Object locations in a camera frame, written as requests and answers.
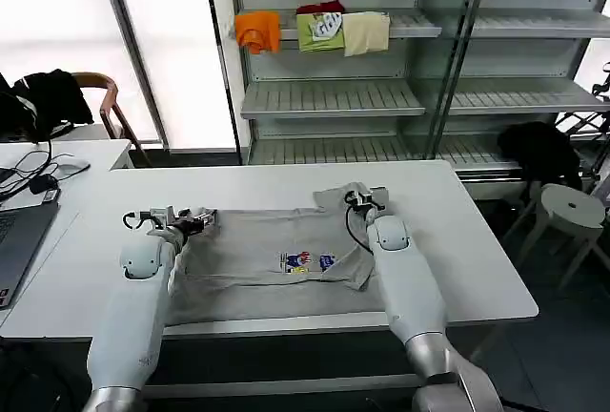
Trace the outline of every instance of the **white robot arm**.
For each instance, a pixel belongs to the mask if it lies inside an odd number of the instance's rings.
[[[145,410],[141,391],[159,359],[175,257],[189,235],[202,232],[215,220],[215,211],[179,220],[173,218],[171,207],[152,213],[145,214],[154,229],[135,237],[121,251],[124,276],[87,358],[92,392],[86,412]]]
[[[404,344],[409,361],[424,381],[413,400],[414,412],[502,412],[487,375],[462,357],[445,335],[445,302],[428,261],[417,249],[404,221],[379,216],[370,194],[346,196],[367,222],[379,292],[390,330]]]

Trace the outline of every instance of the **white table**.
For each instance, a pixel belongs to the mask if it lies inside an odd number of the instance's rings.
[[[385,186],[414,229],[452,325],[530,319],[538,307],[517,271],[444,161],[118,170],[95,183],[90,208],[73,223],[0,328],[6,338],[82,340],[98,324],[121,270],[128,236],[121,217],[173,205],[219,209],[311,207],[312,192],[362,181]],[[295,334],[387,328],[382,313],[199,323],[167,336]]]
[[[69,142],[53,142],[52,155],[63,153],[74,155],[91,163],[91,167],[82,174],[60,182],[62,194],[59,197],[59,211],[51,227],[45,235],[36,257],[30,265],[29,271],[23,278],[17,296],[13,298],[11,307],[0,310],[0,325],[14,309],[15,302],[23,296],[31,281],[36,277],[49,254],[57,246],[64,234],[68,231],[80,210],[87,206],[93,198],[92,192],[97,188],[96,184],[102,175],[111,169],[127,167],[130,164],[128,151],[131,147],[129,140],[84,140]],[[10,168],[19,159],[32,150],[47,150],[46,144],[36,146],[31,143],[4,143],[0,144],[0,167]],[[46,155],[43,153],[30,155],[22,165],[21,169],[34,169],[44,162]],[[33,195],[26,189],[20,194],[6,201],[0,210],[16,207],[38,205],[44,194]]]

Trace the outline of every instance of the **orange cloth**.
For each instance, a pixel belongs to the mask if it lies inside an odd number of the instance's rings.
[[[235,17],[235,33],[240,47],[251,54],[262,50],[279,52],[279,14],[275,11],[255,11]]]

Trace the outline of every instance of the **folded clothes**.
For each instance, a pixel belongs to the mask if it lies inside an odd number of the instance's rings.
[[[299,14],[296,17],[298,48],[302,52],[322,52],[343,48],[341,13]]]
[[[176,260],[167,324],[381,309],[374,259],[345,227],[345,194],[361,187],[314,193],[315,209],[219,211]],[[366,239],[360,216],[349,223]]]
[[[388,50],[390,16],[375,11],[343,15],[345,55]]]
[[[321,4],[303,5],[296,9],[296,14],[312,14],[312,13],[344,13],[345,8],[338,0],[331,2],[322,2]]]
[[[235,17],[235,34],[240,47],[251,54],[262,51],[279,52],[279,14],[275,11],[254,11]]]

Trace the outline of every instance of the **red cloth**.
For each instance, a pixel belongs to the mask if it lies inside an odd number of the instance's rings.
[[[332,2],[322,2],[321,4],[304,5],[296,9],[296,14],[313,13],[344,13],[345,7],[338,0]]]

